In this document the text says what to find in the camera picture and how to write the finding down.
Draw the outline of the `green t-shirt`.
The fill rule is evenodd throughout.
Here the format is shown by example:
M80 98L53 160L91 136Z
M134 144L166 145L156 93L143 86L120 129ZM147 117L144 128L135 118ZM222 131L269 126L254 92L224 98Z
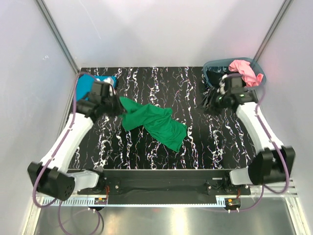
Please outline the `green t-shirt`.
M172 119L172 109L152 104L142 105L127 97L120 97L125 113L121 115L125 131L140 126L167 148L179 152L187 136L187 126Z

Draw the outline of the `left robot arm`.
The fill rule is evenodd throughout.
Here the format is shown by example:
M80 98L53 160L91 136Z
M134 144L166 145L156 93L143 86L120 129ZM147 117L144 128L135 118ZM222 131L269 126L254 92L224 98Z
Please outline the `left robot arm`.
M116 117L123 111L114 89L114 81L96 79L91 90L75 100L73 112L68 117L60 136L48 153L38 162L31 162L27 173L33 185L33 196L42 193L61 201L74 192L89 188L100 194L105 181L98 170L80 170L69 173L70 161L84 136L103 115Z

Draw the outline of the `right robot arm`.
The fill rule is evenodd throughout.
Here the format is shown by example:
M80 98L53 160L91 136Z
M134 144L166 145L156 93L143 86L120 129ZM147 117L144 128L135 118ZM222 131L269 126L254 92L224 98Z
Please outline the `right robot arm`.
M222 94L211 88L201 104L211 115L232 109L244 124L255 147L256 156L250 165L230 171L229 178L222 181L224 192L233 194L240 185L289 183L295 150L284 146L276 137L259 110L260 101L254 91L238 88Z

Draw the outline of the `black t-shirt in basket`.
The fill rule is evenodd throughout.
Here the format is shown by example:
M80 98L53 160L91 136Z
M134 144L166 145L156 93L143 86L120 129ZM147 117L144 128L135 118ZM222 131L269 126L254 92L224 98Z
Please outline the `black t-shirt in basket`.
M215 89L220 87L220 81L223 76L228 76L228 73L220 73L220 72L214 72L214 71L207 71L206 72L207 78L208 78L208 85L210 87L213 87Z

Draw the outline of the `pink t-shirt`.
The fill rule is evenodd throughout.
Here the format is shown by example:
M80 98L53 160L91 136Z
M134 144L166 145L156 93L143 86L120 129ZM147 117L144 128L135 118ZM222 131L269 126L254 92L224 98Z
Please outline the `pink t-shirt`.
M262 73L256 75L250 66L250 62L246 60L234 60L230 63L228 69L231 72L240 73L247 87L259 86L264 76Z

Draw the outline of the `folded blue t-shirt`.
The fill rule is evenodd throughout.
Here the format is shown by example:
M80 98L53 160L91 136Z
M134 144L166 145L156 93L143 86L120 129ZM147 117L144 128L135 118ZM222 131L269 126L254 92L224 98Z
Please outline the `folded blue t-shirt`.
M105 76L94 76L97 80L103 81ZM77 82L76 87L76 100L80 100L83 98L83 96L91 91L92 84L94 82L94 79L89 75L82 75Z

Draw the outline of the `blue plastic basket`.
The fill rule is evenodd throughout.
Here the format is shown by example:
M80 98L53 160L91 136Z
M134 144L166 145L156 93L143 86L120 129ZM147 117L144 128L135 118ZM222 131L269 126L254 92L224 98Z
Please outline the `blue plastic basket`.
M259 74L259 73L262 73L264 76L263 76L263 79L262 79L262 82L259 86L255 86L255 87L245 87L246 90L255 90L263 85L265 85L266 81L267 81L267 78L265 76L265 73L264 71L262 70L262 68L260 67L260 65L253 59L251 58L247 58L247 57L237 57L237 58L228 58L228 59L220 59L220 60L213 60L213 61L209 61L209 62L206 62L202 68L202 72L203 72L203 75L204 75L204 81L206 83L206 85L208 87L210 87L208 85L208 78L207 78L207 75L206 75L206 72L207 71L214 71L214 72L220 72L220 73L230 73L229 69L228 69L228 66L230 65L231 62L233 62L234 60L246 60L248 62L250 62L250 66L251 68L253 69L253 71L255 72L255 74Z

